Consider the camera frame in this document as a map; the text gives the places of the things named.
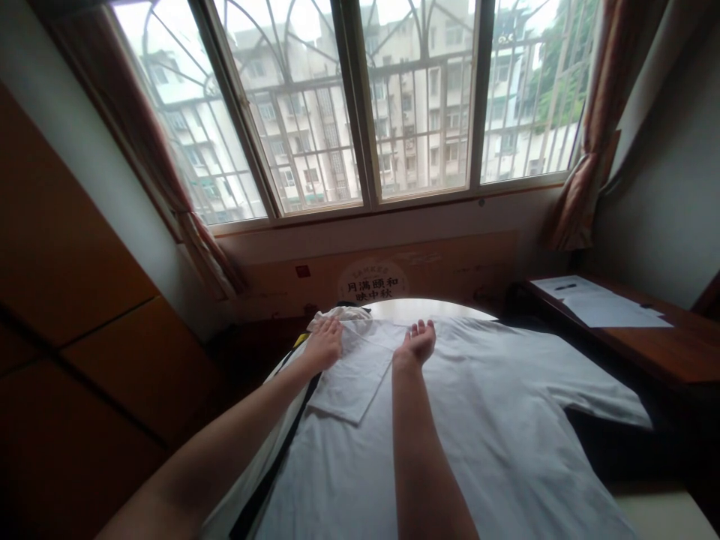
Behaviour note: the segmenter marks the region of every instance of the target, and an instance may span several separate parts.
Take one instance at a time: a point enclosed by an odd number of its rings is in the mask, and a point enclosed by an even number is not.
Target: cabinet door
[[[0,321],[0,376],[40,355],[32,343]]]
[[[215,366],[162,297],[61,354],[171,447],[218,388]]]
[[[0,434],[11,538],[93,538],[165,457],[47,360],[0,379]]]
[[[145,272],[2,85],[0,138],[0,302],[61,346],[156,296]]]

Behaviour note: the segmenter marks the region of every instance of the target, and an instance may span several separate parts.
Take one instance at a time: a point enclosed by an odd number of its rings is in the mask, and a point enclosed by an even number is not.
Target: curtain
[[[598,194],[608,180],[614,134],[667,0],[601,0],[595,64],[581,128],[582,155],[545,225],[542,243],[556,251],[592,247]]]
[[[116,139],[142,168],[175,217],[180,237],[208,290],[218,301],[242,293],[245,282],[193,210],[173,149],[146,98],[113,11],[93,7],[57,19],[49,30],[93,93]]]

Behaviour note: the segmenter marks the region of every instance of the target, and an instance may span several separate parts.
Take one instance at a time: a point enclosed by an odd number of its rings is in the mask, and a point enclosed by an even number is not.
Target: window sill
[[[222,238],[244,233],[255,233],[261,230],[301,227],[303,225],[320,222],[362,218],[386,212],[402,212],[431,206],[462,203],[483,197],[501,197],[503,195],[523,193],[526,191],[557,188],[565,183],[569,173],[569,170],[565,170],[515,180],[488,182],[486,184],[480,184],[479,188],[473,191],[465,187],[459,187],[454,190],[444,190],[442,193],[417,193],[415,195],[386,200],[381,202],[376,209],[369,211],[362,205],[349,204],[333,208],[332,210],[323,211],[322,209],[318,209],[303,214],[294,214],[276,220],[275,224],[271,224],[268,218],[260,218],[256,220],[220,223],[218,225],[211,225],[209,229],[216,238]]]

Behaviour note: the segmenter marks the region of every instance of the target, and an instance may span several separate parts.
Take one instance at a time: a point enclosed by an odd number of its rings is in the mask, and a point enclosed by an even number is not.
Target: sky
[[[386,24],[393,21],[401,20],[407,14],[410,6],[409,0],[378,0],[377,10],[380,24]],[[511,7],[516,0],[497,0],[496,11],[499,6],[503,8]],[[557,11],[560,0],[547,0],[544,7],[527,23],[529,29],[535,29],[537,33],[552,24]],[[250,16],[261,26],[270,26],[271,20],[267,10],[267,4],[258,0],[237,0]],[[415,6],[420,5],[420,0],[412,0]],[[520,0],[520,5],[526,5],[530,9],[535,9],[543,4],[545,0]],[[282,14],[281,19],[276,18],[276,23],[284,23],[287,11],[290,7],[291,0],[271,0],[273,13]],[[323,13],[330,13],[329,0],[316,0],[318,8]],[[215,0],[215,6],[220,15],[224,17],[224,0]],[[372,5],[372,0],[360,0],[360,5]],[[150,8],[150,2],[138,1],[137,3],[124,2],[115,6],[115,12],[118,19],[125,30],[128,38],[133,43],[139,43],[143,36],[145,27],[145,19]],[[197,27],[192,17],[187,0],[160,0],[156,7],[163,21],[174,32],[182,33],[189,41],[197,39]],[[468,2],[468,13],[475,11],[473,0]],[[238,32],[254,27],[252,22],[235,6],[229,4],[228,10],[228,29],[231,32]],[[295,0],[292,9],[292,26],[295,33],[305,41],[312,41],[320,36],[320,19],[317,16],[317,10],[313,6],[311,0]]]

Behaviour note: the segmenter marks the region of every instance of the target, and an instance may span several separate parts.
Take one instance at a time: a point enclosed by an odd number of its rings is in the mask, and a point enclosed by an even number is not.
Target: poster
[[[405,272],[392,261],[374,258],[350,264],[340,275],[338,298],[357,305],[406,298],[410,293]]]

